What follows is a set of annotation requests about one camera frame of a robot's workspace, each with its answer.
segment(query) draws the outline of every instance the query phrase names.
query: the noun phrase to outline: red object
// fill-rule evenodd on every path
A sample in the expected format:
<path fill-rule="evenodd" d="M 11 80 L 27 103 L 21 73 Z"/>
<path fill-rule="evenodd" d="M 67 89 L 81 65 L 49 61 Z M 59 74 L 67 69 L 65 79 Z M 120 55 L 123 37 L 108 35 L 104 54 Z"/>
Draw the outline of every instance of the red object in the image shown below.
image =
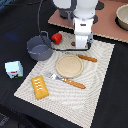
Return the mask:
<path fill-rule="evenodd" d="M 11 72 L 11 73 L 17 73 L 17 71 L 15 71 L 15 72 Z"/>
<path fill-rule="evenodd" d="M 60 33 L 56 33 L 52 36 L 51 40 L 54 44 L 59 44 L 62 40 L 62 35 Z"/>

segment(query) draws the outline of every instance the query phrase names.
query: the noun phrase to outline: dish towel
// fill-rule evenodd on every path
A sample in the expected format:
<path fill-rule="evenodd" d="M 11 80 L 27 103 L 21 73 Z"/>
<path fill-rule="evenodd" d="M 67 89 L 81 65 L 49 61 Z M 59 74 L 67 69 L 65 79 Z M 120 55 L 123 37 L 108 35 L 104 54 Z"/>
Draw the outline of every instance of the dish towel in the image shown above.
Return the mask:
<path fill-rule="evenodd" d="M 59 45 L 53 44 L 53 47 L 57 49 L 75 49 L 71 45 L 75 41 L 75 35 L 63 31 L 59 31 L 59 33 L 63 39 Z M 52 112 L 83 128 L 90 128 L 113 49 L 114 44 L 94 40 L 88 51 L 54 51 L 48 60 L 37 62 L 25 81 L 14 93 L 14 96 Z M 55 68 L 56 61 L 65 54 L 81 54 L 98 60 L 94 63 L 82 59 L 84 70 L 79 77 L 72 79 L 84 84 L 86 86 L 85 89 L 80 89 L 62 81 L 46 77 L 46 73 L 48 72 L 59 76 Z M 36 100 L 31 79 L 40 75 L 44 78 L 49 96 Z"/>

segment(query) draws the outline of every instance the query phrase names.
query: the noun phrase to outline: black tabletop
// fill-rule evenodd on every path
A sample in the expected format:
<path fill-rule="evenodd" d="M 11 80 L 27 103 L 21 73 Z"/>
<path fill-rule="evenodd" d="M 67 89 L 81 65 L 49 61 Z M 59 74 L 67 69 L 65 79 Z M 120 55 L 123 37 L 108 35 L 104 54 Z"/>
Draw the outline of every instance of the black tabletop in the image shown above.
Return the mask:
<path fill-rule="evenodd" d="M 16 0 L 15 3 L 25 4 L 35 1 Z M 27 41 L 39 35 L 37 27 L 38 6 L 39 4 L 9 6 L 0 12 L 0 104 L 29 115 L 54 128 L 80 128 L 53 113 L 14 97 L 16 90 L 37 63 L 28 54 Z M 49 38 L 59 31 L 73 34 L 73 30 L 48 24 L 48 19 L 55 10 L 49 0 L 43 3 L 40 11 L 41 30 L 47 31 Z M 97 36 L 94 36 L 94 39 L 115 44 L 115 47 L 91 128 L 127 128 L 128 44 Z M 21 62 L 24 71 L 23 77 L 9 78 L 5 71 L 5 63 L 11 61 Z"/>

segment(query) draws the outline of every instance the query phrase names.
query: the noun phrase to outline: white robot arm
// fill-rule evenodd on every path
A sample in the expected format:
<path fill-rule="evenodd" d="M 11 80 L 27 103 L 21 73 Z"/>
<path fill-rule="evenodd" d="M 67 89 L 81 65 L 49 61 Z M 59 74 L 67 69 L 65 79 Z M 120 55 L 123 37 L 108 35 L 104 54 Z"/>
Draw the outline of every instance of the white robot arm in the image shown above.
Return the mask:
<path fill-rule="evenodd" d="M 90 36 L 98 0 L 51 0 L 58 9 L 73 11 L 76 49 L 84 49 Z"/>

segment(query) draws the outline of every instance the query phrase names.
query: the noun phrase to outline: beige plate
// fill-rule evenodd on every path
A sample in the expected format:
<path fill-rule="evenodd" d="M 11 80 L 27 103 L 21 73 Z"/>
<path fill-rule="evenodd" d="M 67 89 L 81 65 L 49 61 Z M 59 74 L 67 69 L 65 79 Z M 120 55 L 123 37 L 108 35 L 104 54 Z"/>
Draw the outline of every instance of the beige plate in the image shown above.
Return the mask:
<path fill-rule="evenodd" d="M 83 62 L 75 55 L 65 55 L 56 62 L 56 70 L 64 78 L 74 78 L 82 73 Z"/>

